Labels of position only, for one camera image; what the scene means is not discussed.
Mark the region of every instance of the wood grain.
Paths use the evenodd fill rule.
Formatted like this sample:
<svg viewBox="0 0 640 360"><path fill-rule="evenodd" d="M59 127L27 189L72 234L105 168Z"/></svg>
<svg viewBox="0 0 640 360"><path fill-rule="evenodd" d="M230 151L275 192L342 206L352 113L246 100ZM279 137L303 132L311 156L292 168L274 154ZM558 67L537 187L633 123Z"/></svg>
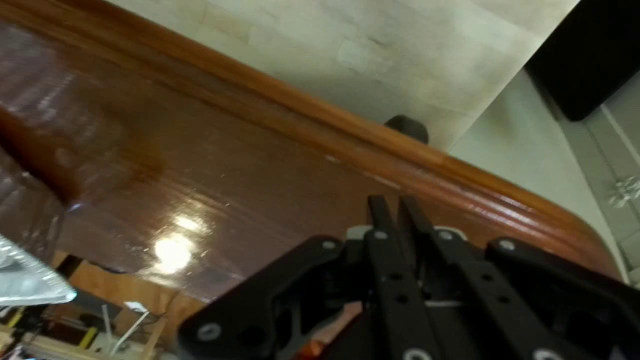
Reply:
<svg viewBox="0 0 640 360"><path fill-rule="evenodd" d="M0 141L15 159L78 159L27 167L72 208L66 250L109 268L211 298L311 234L362 224L367 194L410 194L480 246L516 237L616 274L556 205L109 4L6 0L0 39Z"/></svg>

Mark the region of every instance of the hole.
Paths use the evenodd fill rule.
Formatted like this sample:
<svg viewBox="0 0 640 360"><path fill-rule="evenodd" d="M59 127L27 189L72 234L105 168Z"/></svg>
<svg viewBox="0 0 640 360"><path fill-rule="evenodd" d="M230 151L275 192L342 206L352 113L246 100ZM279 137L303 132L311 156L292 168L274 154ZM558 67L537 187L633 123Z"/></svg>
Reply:
<svg viewBox="0 0 640 360"><path fill-rule="evenodd" d="M257 346L265 341L265 332L259 326L249 326L240 335L240 345Z"/></svg>
<svg viewBox="0 0 640 360"><path fill-rule="evenodd" d="M407 298L404 294L396 296L397 304L407 304Z"/></svg>

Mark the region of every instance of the white wall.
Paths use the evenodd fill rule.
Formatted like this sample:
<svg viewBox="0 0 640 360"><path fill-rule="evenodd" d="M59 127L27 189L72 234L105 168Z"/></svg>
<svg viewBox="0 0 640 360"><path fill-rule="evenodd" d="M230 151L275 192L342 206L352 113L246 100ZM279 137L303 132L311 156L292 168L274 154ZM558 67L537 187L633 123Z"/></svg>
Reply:
<svg viewBox="0 0 640 360"><path fill-rule="evenodd" d="M640 178L640 74L582 123L563 123L582 173L610 224L616 245L640 284L640 200L618 208L616 182Z"/></svg>
<svg viewBox="0 0 640 360"><path fill-rule="evenodd" d="M352 115L455 141L575 0L112 0Z"/></svg>
<svg viewBox="0 0 640 360"><path fill-rule="evenodd" d="M623 268L579 165L525 72L505 86L447 153L578 215L599 234L620 271Z"/></svg>

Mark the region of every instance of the wooden edge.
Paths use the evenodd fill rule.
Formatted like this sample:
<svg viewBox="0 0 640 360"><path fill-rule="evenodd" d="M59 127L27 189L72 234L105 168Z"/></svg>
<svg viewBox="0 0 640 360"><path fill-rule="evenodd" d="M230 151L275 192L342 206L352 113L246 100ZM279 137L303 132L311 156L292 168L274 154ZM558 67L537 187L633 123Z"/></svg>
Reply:
<svg viewBox="0 0 640 360"><path fill-rule="evenodd" d="M149 338L144 345L142 360L151 360L155 356L155 346L160 343L163 328L166 328L166 318L158 318Z"/></svg>
<svg viewBox="0 0 640 360"><path fill-rule="evenodd" d="M74 358L74 360L95 360L93 352L82 350L72 345L58 343L54 338L38 337L38 335L24 335L21 345L30 350L44 352L52 358Z"/></svg>
<svg viewBox="0 0 640 360"><path fill-rule="evenodd" d="M382 127L366 124L333 107L303 97L257 70L118 6L99 0L6 0L6 4L38 17L44 17L44 2L58 6L66 14L78 17L74 21L68 19L63 25L74 28L78 37L105 42L105 39L99 39L95 31L103 33L103 28L107 28L109 34L122 34L125 42L135 42L138 47L166 54L167 58L189 64L211 79L224 81L233 89L246 91L255 99L288 108L298 115L292 123L274 123L259 115L248 115L249 111L240 116L293 141L311 145L318 153L330 154L353 168L362 168L367 175L397 185L401 190L417 199L441 200L481 220L502 223L533 240L560 243L560 246L567 250L567 259L582 259L582 264L584 260L595 263L591 254L595 248L599 248L599 253L607 253L601 246L599 237L584 220L560 206L505 181L497 181L483 170L436 151L427 151L410 139L397 137ZM183 86L162 79L162 74L158 77L154 79L167 86L189 91L193 99L224 108L218 99L208 97L205 84ZM591 264L591 268L607 274L618 273L607 264Z"/></svg>

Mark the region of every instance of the bolt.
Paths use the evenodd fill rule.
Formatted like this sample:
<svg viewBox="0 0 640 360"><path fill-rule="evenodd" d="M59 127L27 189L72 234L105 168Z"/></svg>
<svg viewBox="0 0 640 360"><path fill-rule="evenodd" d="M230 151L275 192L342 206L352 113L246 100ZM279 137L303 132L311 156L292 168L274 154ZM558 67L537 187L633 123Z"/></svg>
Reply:
<svg viewBox="0 0 640 360"><path fill-rule="evenodd" d="M376 232L373 232L373 239L376 239L376 240L388 240L388 234L385 234L385 232L376 230Z"/></svg>
<svg viewBox="0 0 640 360"><path fill-rule="evenodd" d="M502 240L497 246L508 250L508 253L516 250L516 245L512 240Z"/></svg>
<svg viewBox="0 0 640 360"><path fill-rule="evenodd" d="M441 240L453 240L455 237L452 232L437 232Z"/></svg>
<svg viewBox="0 0 640 360"><path fill-rule="evenodd" d="M404 352L401 360L431 360L431 356L422 348L410 348Z"/></svg>
<svg viewBox="0 0 640 360"><path fill-rule="evenodd" d="M211 343L211 341L220 338L220 335L222 335L222 328L215 322L209 322L209 324L203 324L197 328L199 343Z"/></svg>
<svg viewBox="0 0 640 360"><path fill-rule="evenodd" d="M537 348L537 350L533 352L531 360L562 360L562 356L556 355L554 350Z"/></svg>
<svg viewBox="0 0 640 360"><path fill-rule="evenodd" d="M363 237L371 230L373 226L362 224L362 226L352 226L345 230L345 240L363 240Z"/></svg>
<svg viewBox="0 0 640 360"><path fill-rule="evenodd" d="M333 250L333 248L338 248L338 245L335 243L321 243L321 248L323 250Z"/></svg>

